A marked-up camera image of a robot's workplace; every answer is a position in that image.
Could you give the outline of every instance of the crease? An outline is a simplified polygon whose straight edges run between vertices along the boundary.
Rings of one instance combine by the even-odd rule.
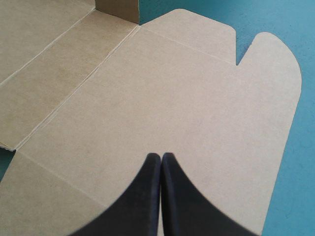
[[[51,121],[52,119],[58,114],[58,111],[60,110],[60,108],[63,106],[64,103],[66,103],[69,98],[71,96],[73,96],[78,90],[79,88],[85,83],[85,81],[87,81],[92,75],[94,75],[99,67],[105,63],[110,57],[111,55],[120,48],[120,46],[129,38],[133,37],[138,31],[139,31],[140,26],[136,25],[131,32],[129,32],[127,34],[126,37],[124,37],[117,45],[114,49],[112,49],[107,56],[105,57],[105,59],[103,61],[101,61],[101,63],[94,68],[88,75],[87,77],[54,109],[52,110],[18,145],[16,145],[16,147],[14,149],[19,150],[30,138],[31,136],[36,133],[37,130],[46,127]]]
[[[32,163],[34,163],[35,165],[38,165],[39,167],[41,167],[42,169],[44,169],[45,171],[47,171],[48,173],[52,174],[54,177],[58,178],[59,180],[61,180],[62,182],[66,183],[67,185],[69,185],[72,189],[75,189],[77,191],[79,191],[80,193],[82,193],[84,196],[86,196],[87,198],[89,198],[90,200],[92,200],[94,203],[98,204],[100,207],[108,207],[107,205],[101,203],[100,201],[98,201],[97,199],[93,198],[92,196],[90,196],[88,193],[86,193],[85,191],[83,191],[82,189],[76,187],[75,185],[71,184],[69,181],[67,181],[65,178],[63,178],[62,176],[58,175],[57,173],[53,172],[52,170],[49,170],[47,167],[43,166],[42,164],[36,162],[34,159],[32,159],[30,156],[28,156],[27,154],[23,153],[23,152],[19,152],[21,153],[26,159],[30,160]]]
[[[192,50],[194,50],[194,51],[197,51],[197,52],[206,54],[206,55],[208,55],[208,56],[210,56],[210,57],[212,57],[212,58],[215,58],[215,59],[217,59],[217,60],[220,60],[220,61],[222,61],[222,62],[225,62],[225,63],[227,63],[227,64],[229,64],[229,65],[235,66],[234,63],[231,63],[231,62],[229,62],[229,61],[226,61],[226,60],[223,60],[223,59],[218,58],[218,57],[216,57],[216,56],[213,56],[213,55],[211,55],[211,54],[209,54],[209,53],[206,53],[206,52],[204,52],[204,51],[202,51],[202,50],[199,50],[199,49],[197,49],[197,48],[194,48],[194,47],[191,47],[191,46],[189,46],[189,45],[186,45],[186,44],[183,44],[183,43],[181,43],[181,42],[178,42],[178,41],[176,41],[176,40],[174,40],[174,39],[172,39],[172,38],[169,38],[169,37],[167,37],[167,36],[165,36],[165,35],[159,34],[159,33],[155,32],[155,31],[152,31],[152,30],[150,30],[150,29],[148,29],[148,28],[146,28],[146,27],[144,27],[143,29],[145,29],[145,30],[147,30],[147,31],[149,31],[149,32],[152,32],[152,33],[154,33],[154,34],[156,34],[156,35],[158,35],[158,36],[160,36],[160,37],[166,38],[166,39],[168,39],[168,40],[170,40],[170,41],[172,41],[172,42],[175,42],[175,43],[177,43],[177,44],[180,44],[180,45],[182,45],[182,46],[184,46],[184,47],[190,48],[190,49],[192,49]]]
[[[32,59],[30,59],[28,62],[26,62],[20,69],[17,69],[14,71],[11,75],[9,75],[5,80],[3,80],[0,83],[0,87],[8,83],[8,81],[13,78],[16,74],[18,74],[21,70],[29,66],[36,58],[38,58],[43,52],[48,50],[50,47],[52,47],[59,39],[61,39],[66,33],[68,33],[71,29],[73,29],[75,26],[77,26],[79,23],[83,21],[84,18],[89,16],[93,11],[95,10],[95,7],[93,7],[86,15],[84,15],[82,18],[77,20],[73,25],[71,25],[66,31],[61,33],[57,38],[55,38],[53,41],[51,41],[42,51],[40,51],[37,55],[35,55]]]

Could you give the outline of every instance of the flat cardboard box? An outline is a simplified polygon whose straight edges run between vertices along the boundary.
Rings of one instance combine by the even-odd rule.
[[[301,73],[270,33],[255,37],[238,66],[232,55],[234,29],[185,10],[138,26],[19,153],[109,207],[148,152],[173,152],[209,201],[261,234]],[[0,192],[12,181],[4,179]],[[24,200],[12,201],[9,209]],[[5,203],[0,199],[0,208]]]

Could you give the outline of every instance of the blue surface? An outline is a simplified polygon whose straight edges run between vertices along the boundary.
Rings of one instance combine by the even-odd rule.
[[[315,235],[315,1],[140,0],[143,24],[184,8],[236,29],[237,63],[255,35],[268,31],[294,53],[302,94],[265,221],[264,236]]]
[[[11,152],[0,148],[0,182],[5,174],[6,169],[8,168],[15,152]]]

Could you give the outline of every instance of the brown cardboard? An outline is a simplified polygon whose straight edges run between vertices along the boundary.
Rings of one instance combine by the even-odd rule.
[[[2,236],[64,236],[103,211],[102,205],[18,152],[0,192]]]
[[[94,11],[0,85],[0,146],[16,149],[134,27]]]
[[[0,83],[94,7],[93,0],[0,1]]]
[[[185,21],[169,26],[172,15],[202,22],[187,27],[215,47],[191,40]],[[137,27],[19,152],[105,207],[148,152],[173,152],[209,201],[260,234],[300,96],[298,63],[264,32],[235,66],[235,52],[224,54],[235,50],[230,27],[183,10],[161,19],[165,29]]]
[[[124,20],[139,23],[138,0],[95,0],[96,9],[118,16]]]
[[[228,63],[236,62],[236,32],[231,26],[177,9],[144,24],[143,27]]]

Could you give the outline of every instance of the cardboard tab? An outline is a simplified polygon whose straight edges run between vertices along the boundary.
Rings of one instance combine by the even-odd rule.
[[[143,27],[233,65],[236,63],[236,32],[231,26],[177,9]]]

